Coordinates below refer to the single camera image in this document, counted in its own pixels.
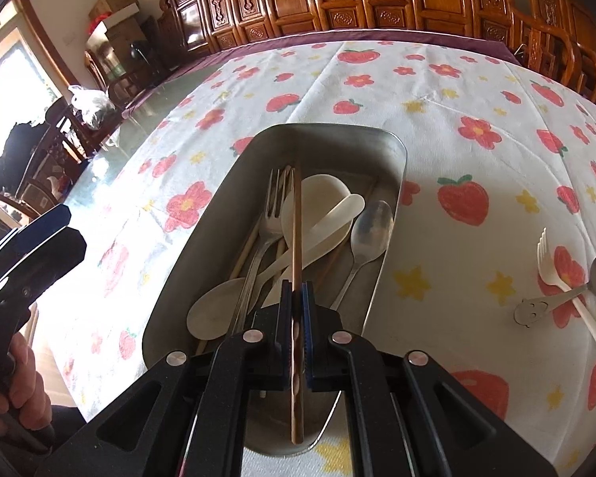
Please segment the person's left hand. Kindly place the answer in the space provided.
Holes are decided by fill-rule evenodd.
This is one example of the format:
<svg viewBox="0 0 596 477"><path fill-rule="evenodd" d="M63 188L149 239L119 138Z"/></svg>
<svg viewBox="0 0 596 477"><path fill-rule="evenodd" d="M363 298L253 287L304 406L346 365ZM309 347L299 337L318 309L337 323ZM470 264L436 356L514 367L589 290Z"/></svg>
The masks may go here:
<svg viewBox="0 0 596 477"><path fill-rule="evenodd" d="M42 430L52 418L50 398L45 392L43 377L36 370L35 355L20 333L12 337L9 352L15 359L15 372L8 396L0 392L0 437L8 432L2 416L10 406L19 410L18 421L27 430Z"/></svg>

